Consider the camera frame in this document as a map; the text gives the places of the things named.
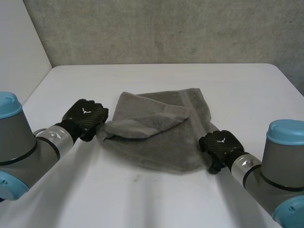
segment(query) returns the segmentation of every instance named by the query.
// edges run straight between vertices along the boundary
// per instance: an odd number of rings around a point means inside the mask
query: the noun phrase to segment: silver metal ring
[[[39,130],[37,130],[37,131],[34,131],[33,134],[34,134],[34,136],[36,137],[37,134],[39,134],[40,132],[45,131],[45,130],[46,130],[46,128],[41,128],[41,129],[39,129]]]

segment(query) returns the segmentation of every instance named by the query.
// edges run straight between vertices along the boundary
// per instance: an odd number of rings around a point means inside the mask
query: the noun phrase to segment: towel fold
[[[199,89],[123,92],[97,139],[106,150],[148,168],[187,172],[203,167],[198,139],[217,130]]]

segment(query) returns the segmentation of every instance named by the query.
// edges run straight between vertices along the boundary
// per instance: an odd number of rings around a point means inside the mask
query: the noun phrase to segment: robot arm
[[[17,200],[43,177],[75,144],[91,141],[108,109],[81,99],[57,123],[37,137],[17,97],[0,92],[0,198]]]
[[[304,122],[272,122],[262,162],[245,152],[228,131],[209,133],[199,143],[212,158],[211,174],[228,166],[233,177],[282,227],[304,227]]]

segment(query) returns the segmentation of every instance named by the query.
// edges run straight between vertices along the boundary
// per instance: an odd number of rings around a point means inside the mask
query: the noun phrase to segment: dark stain
[[[140,175],[137,175],[137,176],[134,178],[133,182],[134,182],[134,183],[137,183],[137,182],[139,182],[140,180],[141,180],[141,176],[140,176]]]

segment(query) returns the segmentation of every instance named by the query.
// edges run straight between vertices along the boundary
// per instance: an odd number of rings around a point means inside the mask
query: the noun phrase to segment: blue end cap
[[[16,177],[0,171],[0,198],[4,200],[18,200],[28,192],[28,186]]]
[[[268,128],[267,139],[281,145],[304,145],[304,121],[273,121]]]
[[[0,91],[0,119],[18,114],[22,110],[16,95]]]
[[[304,227],[304,195],[296,196],[281,203],[272,218],[284,228]]]

